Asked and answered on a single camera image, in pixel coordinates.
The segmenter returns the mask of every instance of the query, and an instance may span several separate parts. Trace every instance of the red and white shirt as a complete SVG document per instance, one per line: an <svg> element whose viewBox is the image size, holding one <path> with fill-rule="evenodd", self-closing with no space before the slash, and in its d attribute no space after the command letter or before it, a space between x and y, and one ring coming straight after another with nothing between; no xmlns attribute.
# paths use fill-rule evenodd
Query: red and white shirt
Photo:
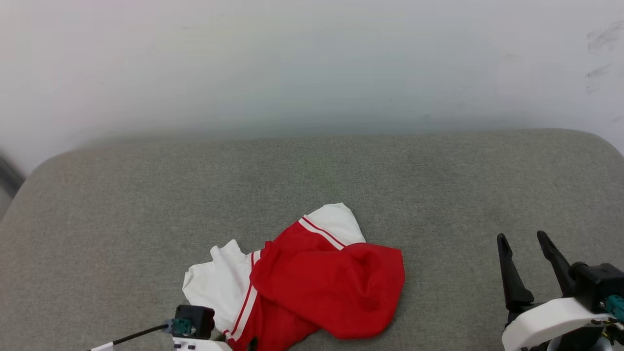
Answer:
<svg viewBox="0 0 624 351"><path fill-rule="evenodd" d="M286 350L319 329L339 339L381 333L404 283L401 251L367 244L344 204L303 216L265 248L243 254L235 240L194 265L182 290L215 310L234 351Z"/></svg>

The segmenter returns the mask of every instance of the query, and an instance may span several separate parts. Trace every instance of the gray upholstered surface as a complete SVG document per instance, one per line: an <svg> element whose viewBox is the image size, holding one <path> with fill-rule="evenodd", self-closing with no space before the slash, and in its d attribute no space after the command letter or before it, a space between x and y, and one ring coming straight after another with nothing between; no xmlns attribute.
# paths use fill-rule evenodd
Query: gray upholstered surface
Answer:
<svg viewBox="0 0 624 351"><path fill-rule="evenodd" d="M502 349L499 232L537 300L558 297L540 229L571 261L624 267L624 160L590 134L113 146L45 162L2 221L0 345L84 350L157 324L185 302L184 272L211 246L258 249L331 202L370 242L403 251L406 284L382 336L319 332L293 350ZM155 334L121 349L171 343Z"/></svg>

